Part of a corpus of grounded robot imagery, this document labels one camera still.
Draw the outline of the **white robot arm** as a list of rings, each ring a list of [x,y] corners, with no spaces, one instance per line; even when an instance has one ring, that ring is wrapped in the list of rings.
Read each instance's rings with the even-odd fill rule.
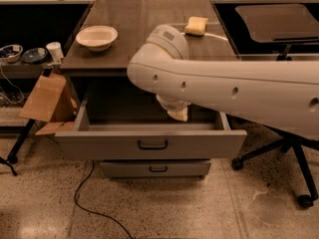
[[[127,74],[176,120],[186,121],[194,104],[310,139],[319,136],[316,61],[191,61],[183,34],[159,25],[130,60]]]

